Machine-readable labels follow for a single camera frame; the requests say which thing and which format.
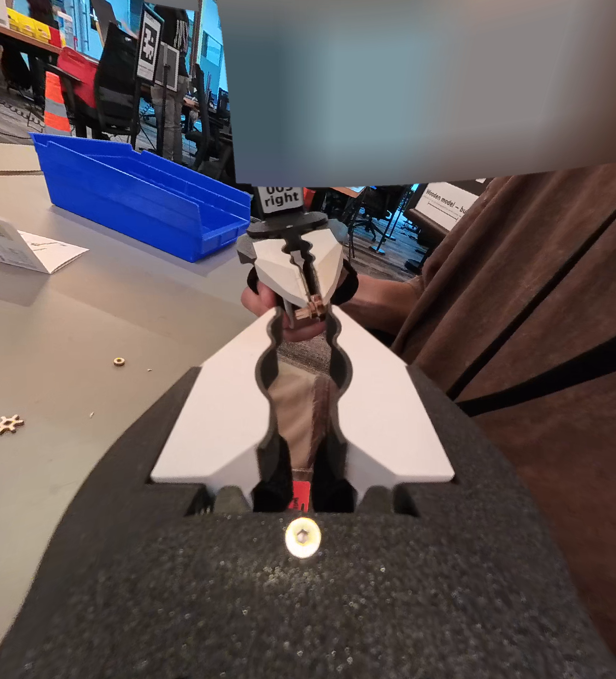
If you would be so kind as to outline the blue plastic bin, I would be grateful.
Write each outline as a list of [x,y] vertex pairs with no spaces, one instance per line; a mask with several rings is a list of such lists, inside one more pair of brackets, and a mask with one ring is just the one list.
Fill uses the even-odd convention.
[[31,133],[53,206],[187,262],[234,243],[251,196],[128,143]]

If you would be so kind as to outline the folded instruction leaflet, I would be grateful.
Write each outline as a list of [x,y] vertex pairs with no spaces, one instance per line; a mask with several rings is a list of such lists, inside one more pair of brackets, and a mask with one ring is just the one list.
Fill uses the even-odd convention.
[[0,264],[52,275],[88,250],[16,229],[0,218]]

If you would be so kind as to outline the grey desk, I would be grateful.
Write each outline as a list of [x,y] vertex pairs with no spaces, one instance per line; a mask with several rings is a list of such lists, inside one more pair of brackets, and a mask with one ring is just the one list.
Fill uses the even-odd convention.
[[0,641],[100,457],[247,327],[229,246],[181,261],[53,207],[29,145],[0,143],[0,218],[88,251],[52,275],[0,264]]

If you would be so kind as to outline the person's right hand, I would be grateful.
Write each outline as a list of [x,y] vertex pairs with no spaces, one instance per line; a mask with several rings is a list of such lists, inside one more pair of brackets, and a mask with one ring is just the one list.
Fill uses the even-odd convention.
[[[382,283],[385,281],[365,274],[356,275],[354,269],[344,266],[332,300],[341,300],[346,293],[353,292],[353,296],[348,301],[344,301],[341,308],[367,330],[374,331]],[[256,270],[252,268],[241,301],[247,310],[261,317],[277,305],[277,295],[267,285],[259,282]],[[325,330],[326,321],[324,320],[310,318],[290,320],[288,312],[283,312],[283,339],[287,342],[311,340]]]

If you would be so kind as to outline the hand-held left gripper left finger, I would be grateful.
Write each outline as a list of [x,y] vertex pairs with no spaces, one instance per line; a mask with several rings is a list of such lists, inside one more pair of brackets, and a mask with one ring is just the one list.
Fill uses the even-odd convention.
[[158,484],[237,488],[257,512],[285,511],[292,467],[269,395],[278,377],[283,310],[272,308],[199,369],[151,471]]

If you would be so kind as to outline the black office chair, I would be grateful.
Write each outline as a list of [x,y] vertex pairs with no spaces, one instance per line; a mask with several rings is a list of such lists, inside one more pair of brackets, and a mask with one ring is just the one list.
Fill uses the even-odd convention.
[[140,86],[136,75],[137,39],[110,24],[94,77],[96,122],[92,138],[131,136],[135,130]]

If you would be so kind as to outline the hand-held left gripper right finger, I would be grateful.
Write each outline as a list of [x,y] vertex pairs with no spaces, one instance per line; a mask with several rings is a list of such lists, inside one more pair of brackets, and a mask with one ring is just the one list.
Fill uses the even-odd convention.
[[371,489],[452,481],[409,366],[339,308],[325,321],[336,392],[315,454],[314,511],[354,512]]

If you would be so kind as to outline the person's right forearm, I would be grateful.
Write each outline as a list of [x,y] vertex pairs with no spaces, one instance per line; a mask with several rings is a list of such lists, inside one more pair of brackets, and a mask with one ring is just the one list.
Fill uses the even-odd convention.
[[361,279],[365,326],[389,334],[401,330],[425,285],[421,276],[401,282],[366,276]]

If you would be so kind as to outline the red chair cover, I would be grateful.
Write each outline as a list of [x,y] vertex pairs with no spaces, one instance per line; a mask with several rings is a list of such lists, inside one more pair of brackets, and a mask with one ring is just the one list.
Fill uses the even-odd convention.
[[71,47],[63,47],[58,55],[58,67],[72,77],[75,98],[91,109],[96,108],[94,86],[98,65],[99,62]]

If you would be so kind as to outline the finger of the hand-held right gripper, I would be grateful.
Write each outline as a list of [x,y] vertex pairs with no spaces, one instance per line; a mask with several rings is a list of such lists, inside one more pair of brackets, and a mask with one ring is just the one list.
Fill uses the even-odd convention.
[[305,308],[309,301],[319,296],[321,301],[331,301],[343,271],[342,244],[329,229],[302,234],[294,250],[294,268],[298,288],[294,304]]
[[300,307],[294,304],[298,280],[294,268],[294,249],[280,239],[255,240],[253,250],[256,255],[255,269],[261,283],[273,290],[288,307],[287,314],[294,317]]

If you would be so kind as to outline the wooden top table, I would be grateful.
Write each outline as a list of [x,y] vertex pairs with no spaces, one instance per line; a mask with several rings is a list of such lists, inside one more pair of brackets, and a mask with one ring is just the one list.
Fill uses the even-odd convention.
[[60,47],[0,28],[0,89],[15,90],[44,109],[47,67],[58,64],[60,53]]

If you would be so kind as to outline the white marker sign board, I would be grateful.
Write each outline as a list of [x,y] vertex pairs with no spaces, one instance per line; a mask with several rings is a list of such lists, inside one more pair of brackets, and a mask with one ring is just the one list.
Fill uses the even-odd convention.
[[449,232],[486,191],[491,181],[489,177],[419,184],[407,203],[405,216],[414,224],[424,221]]

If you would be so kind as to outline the person's khaki pants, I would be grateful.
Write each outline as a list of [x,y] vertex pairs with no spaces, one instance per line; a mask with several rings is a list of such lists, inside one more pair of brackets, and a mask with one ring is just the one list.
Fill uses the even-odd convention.
[[278,432],[288,446],[293,478],[299,481],[312,479],[317,386],[315,374],[281,361],[277,378],[269,387]]

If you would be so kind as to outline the yellow plastic bin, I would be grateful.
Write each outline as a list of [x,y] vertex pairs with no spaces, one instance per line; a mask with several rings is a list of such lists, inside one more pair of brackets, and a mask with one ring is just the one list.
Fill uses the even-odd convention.
[[51,43],[51,28],[36,19],[7,7],[9,29],[39,42]]

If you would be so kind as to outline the small marker sign on stand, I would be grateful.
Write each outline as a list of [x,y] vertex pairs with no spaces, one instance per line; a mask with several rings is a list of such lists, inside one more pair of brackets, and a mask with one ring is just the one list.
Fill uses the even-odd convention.
[[179,51],[164,41],[161,41],[155,70],[154,84],[156,86],[167,88],[167,90],[171,92],[176,92],[179,77],[179,63]]

